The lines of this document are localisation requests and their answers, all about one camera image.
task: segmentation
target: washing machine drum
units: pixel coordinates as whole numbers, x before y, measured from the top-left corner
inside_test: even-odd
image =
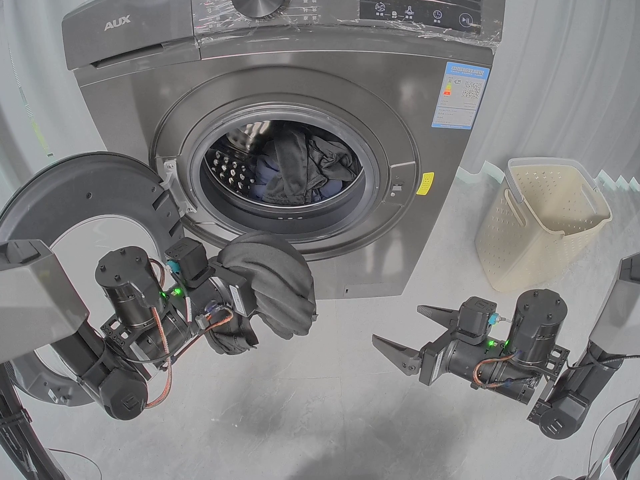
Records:
[[[358,156],[343,140],[292,121],[231,130],[213,142],[201,171],[210,198],[223,191],[229,204],[251,214],[294,209],[298,220],[320,205],[344,206],[363,178]]]

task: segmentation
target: white plastic basket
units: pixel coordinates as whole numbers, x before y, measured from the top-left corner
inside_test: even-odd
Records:
[[[512,159],[476,250],[495,290],[519,290],[562,273],[611,219],[611,208],[578,162]]]

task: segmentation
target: metal bracket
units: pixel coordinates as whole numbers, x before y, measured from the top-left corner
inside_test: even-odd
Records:
[[[178,166],[175,158],[172,160],[166,160],[163,164],[163,170],[163,182],[160,183],[160,186],[164,188],[164,190],[169,190],[169,192],[171,192],[175,203],[178,205],[180,217],[184,217],[187,213],[196,213],[198,209],[187,197],[187,194],[183,190],[178,178]]]
[[[545,367],[534,369],[548,377],[547,384],[545,388],[542,389],[542,393],[540,393],[540,398],[538,398],[538,401],[533,405],[533,409],[529,413],[529,416],[527,416],[527,420],[535,423],[536,425],[540,423],[540,416],[551,408],[551,405],[546,402],[547,397],[549,396],[549,393],[551,393],[551,389],[553,389],[557,378],[560,376],[560,372],[562,372],[562,368],[566,363],[567,357],[569,357],[569,349],[560,347],[560,345],[556,345],[553,352],[557,354],[555,356],[549,356],[548,359],[548,362],[553,364],[553,368]]]

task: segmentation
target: wire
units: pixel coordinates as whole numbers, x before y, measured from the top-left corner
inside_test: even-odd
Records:
[[[480,377],[478,377],[478,370],[480,370],[480,368],[484,364],[500,363],[503,361],[508,361],[509,359],[513,359],[514,357],[516,357],[516,354],[517,352],[515,354],[504,357],[493,357],[491,359],[480,361],[480,363],[476,364],[476,367],[474,368],[474,383],[484,389],[499,388],[500,386],[504,386],[504,382],[492,382],[491,384],[485,384],[484,382],[482,382],[482,380],[480,380]]]
[[[620,361],[620,359],[622,359],[622,361],[626,360],[626,359],[640,359],[640,354],[636,354],[636,355],[632,355],[632,356],[615,356],[615,357],[610,357],[609,359],[604,359],[603,361],[597,361],[594,360],[594,362],[591,363],[587,363],[587,364],[581,364],[581,365],[574,365],[574,366],[567,366],[568,370],[580,370],[582,368],[587,368],[587,366],[600,366],[602,367],[604,365],[604,368],[611,368],[608,366],[605,366],[609,363],[615,363],[616,361]]]
[[[102,470],[100,469],[100,466],[98,466],[98,464],[96,464],[94,461],[89,459],[89,457],[82,455],[82,453],[69,452],[68,450],[56,450],[55,448],[49,448],[49,451],[57,452],[57,453],[68,453],[69,455],[76,455],[77,457],[82,457],[83,459],[88,460],[89,462],[91,462],[91,464],[93,464],[98,469],[98,473],[100,473],[100,480],[102,480]]]
[[[178,350],[174,350],[173,352],[169,352],[168,354],[165,354],[164,356],[160,356],[160,357],[158,357],[156,359],[132,359],[131,357],[127,356],[126,354],[123,354],[116,347],[114,347],[114,346],[112,346],[110,344],[109,344],[109,348],[113,352],[115,352],[118,356],[123,358],[124,361],[128,361],[128,362],[133,363],[133,364],[153,364],[153,363],[158,363],[160,361],[165,362],[167,359],[169,359],[169,357],[171,357],[176,352],[178,352]]]
[[[616,405],[615,407],[613,407],[611,411],[605,414],[602,420],[600,420],[600,423],[598,423],[598,426],[596,427],[596,432],[593,433],[593,438],[591,439],[591,447],[589,448],[589,461],[587,462],[587,473],[591,469],[591,453],[593,452],[593,443],[596,441],[596,434],[598,433],[598,429],[600,428],[600,425],[602,425],[604,420],[606,420],[613,411],[615,411],[616,409],[620,409],[620,407],[622,407],[623,405],[627,405],[627,404],[630,404],[631,402],[635,402],[636,400],[638,400],[638,397],[631,398],[631,400],[627,400],[626,402],[622,402],[622,404],[620,405]]]
[[[200,338],[202,338],[207,332],[211,331],[212,329],[215,329],[216,327],[220,327],[220,325],[224,325],[224,324],[230,322],[233,319],[233,317],[234,317],[233,311],[231,311],[231,309],[229,309],[229,308],[223,308],[223,309],[228,311],[229,315],[226,318],[224,318],[223,320],[220,320],[220,322],[216,322],[215,324],[210,325],[209,327],[204,329],[202,334],[200,334],[195,340],[193,340],[191,343],[189,343],[185,348],[180,350],[180,353],[175,357],[176,360],[180,359],[182,354],[187,352],[187,350],[189,350],[192,347],[192,345],[194,343],[196,343],[196,341],[198,341]],[[211,315],[207,315],[207,320],[210,320],[210,319],[211,319]]]
[[[158,311],[156,308],[151,308],[151,311],[153,311],[154,318],[156,320],[156,325],[158,326],[158,332],[160,332],[160,338],[162,338],[162,345],[164,347],[164,351],[167,354],[169,354],[169,343],[167,343],[166,336],[164,335],[164,328],[162,327],[162,322],[160,322],[160,316],[158,315]],[[164,390],[162,391],[160,396],[158,396],[158,398],[153,400],[153,402],[149,402],[147,404],[146,409],[157,407],[158,405],[162,404],[162,402],[166,400],[167,396],[169,396],[169,391],[171,391],[171,384],[173,380],[173,373],[171,370],[171,361],[169,361],[169,363],[167,363],[166,365],[166,373],[167,375],[166,375],[166,383],[164,384]]]
[[[155,260],[153,258],[149,258],[149,261],[151,265],[155,265],[156,267],[160,268],[160,279],[159,279],[160,289],[164,290],[164,279],[165,279],[164,265],[162,265],[160,261]]]

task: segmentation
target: blue connector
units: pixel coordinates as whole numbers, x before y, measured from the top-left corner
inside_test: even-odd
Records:
[[[169,260],[166,264],[171,267],[171,270],[174,274],[180,274],[180,265],[178,265],[178,263],[173,260]]]

